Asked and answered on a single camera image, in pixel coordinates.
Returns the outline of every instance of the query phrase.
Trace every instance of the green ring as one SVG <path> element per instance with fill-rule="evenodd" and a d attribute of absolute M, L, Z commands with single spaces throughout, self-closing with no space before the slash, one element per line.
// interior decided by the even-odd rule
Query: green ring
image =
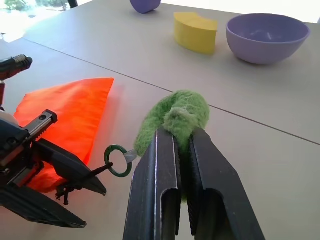
<path fill-rule="evenodd" d="M 122 147 L 120 145 L 111 145 L 111 146 L 109 146 L 104 152 L 104 162 L 105 162 L 106 165 L 110 163 L 110 154 L 114 150 L 118 150 L 122 154 L 126 154 L 128 152 L 124 147 Z M 128 176 L 130 174 L 131 169 L 132 169 L 132 162 L 127 164 L 127 168 L 126 168 L 125 172 L 123 172 L 123 173 L 117 172 L 112 167 L 109 168 L 109 171 L 110 171 L 110 173 L 112 173 L 114 176 L 116 176 L 118 178 L 125 178 L 126 176 Z"/>

